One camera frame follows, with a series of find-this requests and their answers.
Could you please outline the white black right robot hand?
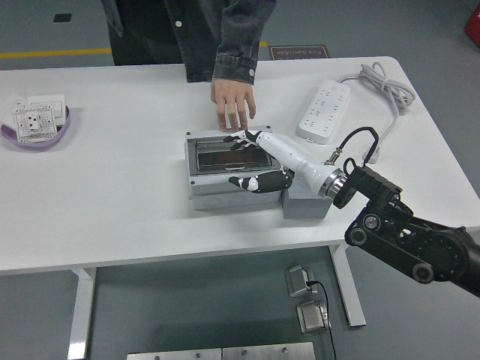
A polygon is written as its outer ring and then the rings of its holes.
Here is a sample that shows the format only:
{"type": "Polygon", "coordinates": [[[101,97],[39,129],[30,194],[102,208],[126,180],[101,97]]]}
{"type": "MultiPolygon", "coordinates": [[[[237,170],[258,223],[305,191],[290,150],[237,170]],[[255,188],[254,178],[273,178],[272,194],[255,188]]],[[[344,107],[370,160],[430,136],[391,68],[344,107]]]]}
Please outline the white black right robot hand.
{"type": "Polygon", "coordinates": [[[259,146],[280,163],[280,169],[252,177],[229,178],[235,186],[255,194],[288,189],[296,177],[304,179],[315,195],[322,199],[334,199],[341,189],[344,173],[333,165],[317,160],[308,150],[288,136],[260,130],[240,130],[226,136],[232,150],[245,152],[251,146],[259,146]]]}

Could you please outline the person's left hand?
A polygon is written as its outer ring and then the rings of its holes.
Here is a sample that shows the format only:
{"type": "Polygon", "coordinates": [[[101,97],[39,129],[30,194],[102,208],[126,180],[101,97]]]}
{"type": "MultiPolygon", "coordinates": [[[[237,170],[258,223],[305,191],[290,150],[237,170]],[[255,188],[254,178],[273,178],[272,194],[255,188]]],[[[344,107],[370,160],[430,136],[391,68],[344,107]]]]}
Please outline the person's left hand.
{"type": "Polygon", "coordinates": [[[246,130],[248,120],[254,119],[257,112],[253,86],[246,82],[213,79],[211,101],[216,106],[219,130],[223,132],[246,130]]]}

